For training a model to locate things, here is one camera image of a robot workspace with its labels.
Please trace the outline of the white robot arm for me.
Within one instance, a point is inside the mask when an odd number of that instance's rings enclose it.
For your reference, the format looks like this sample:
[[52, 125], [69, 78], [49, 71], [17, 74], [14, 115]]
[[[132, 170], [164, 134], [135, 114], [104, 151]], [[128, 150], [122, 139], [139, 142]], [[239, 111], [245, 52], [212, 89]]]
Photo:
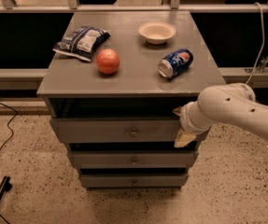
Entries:
[[181, 129], [175, 147], [185, 147], [197, 135], [217, 123], [228, 123], [268, 141], [268, 105], [255, 101], [254, 91], [244, 83], [211, 86], [202, 90], [196, 102], [174, 110]]

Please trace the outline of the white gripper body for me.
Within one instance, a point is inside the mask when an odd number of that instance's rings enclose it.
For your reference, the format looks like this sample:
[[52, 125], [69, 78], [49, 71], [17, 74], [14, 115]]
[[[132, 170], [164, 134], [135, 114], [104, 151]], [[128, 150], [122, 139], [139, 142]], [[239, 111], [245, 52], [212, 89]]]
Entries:
[[208, 131], [216, 124], [201, 112], [196, 102], [189, 102], [181, 107], [179, 121], [185, 132], [195, 135]]

